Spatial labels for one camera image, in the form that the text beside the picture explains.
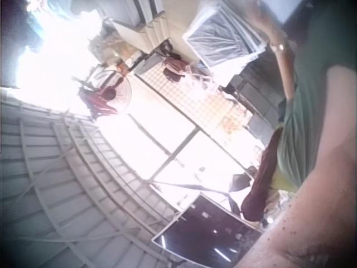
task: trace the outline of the bright light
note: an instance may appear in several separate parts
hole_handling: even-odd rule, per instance
[[[271,217],[268,217],[268,218],[267,218],[267,222],[268,222],[269,224],[272,224],[272,223],[274,222],[274,220],[273,220]]]
[[[230,259],[228,259],[222,252],[220,252],[217,248],[214,249],[215,252],[217,252],[219,255],[222,256],[226,261],[230,262]]]
[[[161,243],[162,243],[162,247],[166,248],[166,242],[164,236],[161,236]]]

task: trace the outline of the green shirt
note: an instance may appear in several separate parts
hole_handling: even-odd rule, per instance
[[[355,11],[346,3],[334,1],[319,13],[311,23],[308,41],[295,58],[296,91],[287,103],[277,154],[282,174],[296,187],[315,167],[328,68],[341,65],[356,70]]]

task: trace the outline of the skin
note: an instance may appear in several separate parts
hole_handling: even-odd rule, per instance
[[[253,20],[270,40],[281,38],[269,18],[259,21],[255,14]],[[289,98],[292,63],[288,56],[277,60]],[[333,66],[326,86],[316,167],[285,213],[235,268],[356,267],[356,73]]]

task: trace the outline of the television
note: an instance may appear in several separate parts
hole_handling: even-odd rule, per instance
[[[200,194],[152,242],[202,267],[233,268],[261,231]]]

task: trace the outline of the black screen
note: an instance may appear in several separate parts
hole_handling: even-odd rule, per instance
[[[153,241],[197,264],[212,268],[231,268],[260,236],[260,232],[200,195]]]

